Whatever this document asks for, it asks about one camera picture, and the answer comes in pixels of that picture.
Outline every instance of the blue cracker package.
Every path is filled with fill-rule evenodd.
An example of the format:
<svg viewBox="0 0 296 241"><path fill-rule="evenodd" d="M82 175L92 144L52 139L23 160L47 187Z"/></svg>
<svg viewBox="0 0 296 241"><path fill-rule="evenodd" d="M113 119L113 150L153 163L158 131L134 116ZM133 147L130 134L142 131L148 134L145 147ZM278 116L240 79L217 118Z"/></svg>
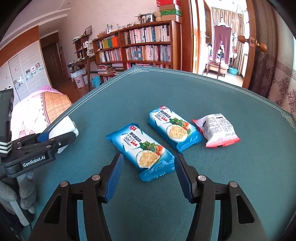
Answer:
<svg viewBox="0 0 296 241"><path fill-rule="evenodd" d="M138 124L129 123L106 138L136 166L144 182L175 170L174 156L141 131Z"/></svg>
<svg viewBox="0 0 296 241"><path fill-rule="evenodd" d="M179 152L203 139L193 125L165 106L151 111L148 122Z"/></svg>

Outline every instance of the cracker image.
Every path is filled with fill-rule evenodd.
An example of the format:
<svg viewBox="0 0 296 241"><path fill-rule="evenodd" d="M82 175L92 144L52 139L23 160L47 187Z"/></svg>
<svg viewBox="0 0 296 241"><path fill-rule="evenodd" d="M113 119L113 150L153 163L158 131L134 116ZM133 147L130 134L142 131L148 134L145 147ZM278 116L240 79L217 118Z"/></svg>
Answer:
<svg viewBox="0 0 296 241"><path fill-rule="evenodd" d="M183 136L187 136L187 131L181 126L173 125L170 130L169 136L177 139L182 139Z"/></svg>
<svg viewBox="0 0 296 241"><path fill-rule="evenodd" d="M158 158L159 156L153 151L143 151L139 160L139 165L141 167L151 167Z"/></svg>

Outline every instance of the floral bedspread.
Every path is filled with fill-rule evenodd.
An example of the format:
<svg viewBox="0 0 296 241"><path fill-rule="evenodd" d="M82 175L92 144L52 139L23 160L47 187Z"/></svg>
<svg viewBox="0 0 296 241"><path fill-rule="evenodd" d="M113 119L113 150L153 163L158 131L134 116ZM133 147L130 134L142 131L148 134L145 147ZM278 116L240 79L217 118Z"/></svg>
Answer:
<svg viewBox="0 0 296 241"><path fill-rule="evenodd" d="M12 140L43 132L72 105L66 95L56 90L37 91L18 103L12 111Z"/></svg>

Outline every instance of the vegetable image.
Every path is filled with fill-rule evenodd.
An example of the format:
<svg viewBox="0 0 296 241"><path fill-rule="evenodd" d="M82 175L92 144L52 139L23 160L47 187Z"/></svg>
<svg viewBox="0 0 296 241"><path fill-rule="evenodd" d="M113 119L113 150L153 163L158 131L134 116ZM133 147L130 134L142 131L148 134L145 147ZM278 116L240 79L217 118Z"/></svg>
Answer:
<svg viewBox="0 0 296 241"><path fill-rule="evenodd" d="M145 141L144 143L140 142L140 148L143 150L153 151L159 156L163 153L163 146L157 145L154 142L153 143L150 143L148 141Z"/></svg>
<svg viewBox="0 0 296 241"><path fill-rule="evenodd" d="M189 123L188 122L183 121L183 120L179 120L177 118L173 118L173 119L170 119L170 123L172 123L173 125L181 126L184 130L187 131L187 134L190 135L191 130L189 128Z"/></svg>

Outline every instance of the table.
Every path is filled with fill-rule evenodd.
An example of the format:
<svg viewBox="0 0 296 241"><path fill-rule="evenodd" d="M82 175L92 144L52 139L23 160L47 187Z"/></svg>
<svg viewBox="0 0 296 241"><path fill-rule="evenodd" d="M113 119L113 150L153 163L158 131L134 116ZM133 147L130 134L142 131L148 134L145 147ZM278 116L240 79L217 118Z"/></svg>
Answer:
<svg viewBox="0 0 296 241"><path fill-rule="evenodd" d="M133 67L102 84L65 111L79 130L55 162L35 172L38 206L35 221L59 183L85 181L111 162L117 149L105 136L129 122L173 154L148 125L151 110L165 105L185 120L223 113L241 141L216 149L206 140L184 151L189 165L214 182L238 182L259 215L270 240L286 228L296 203L296 128L293 116L261 96L219 80L177 70ZM212 240L217 240L219 202ZM175 172L142 182L128 160L115 196L103 204L113 241L186 240L195 205L184 198ZM81 241L86 240L79 203Z"/></svg>
<svg viewBox="0 0 296 241"><path fill-rule="evenodd" d="M95 56L92 57L86 57L83 60L77 61L74 64L68 64L68 68L71 68L73 66L78 66L78 65L85 65L86 64L86 71L87 71L87 79L89 82L89 92L91 91L91 62L95 61L96 58Z"/></svg>

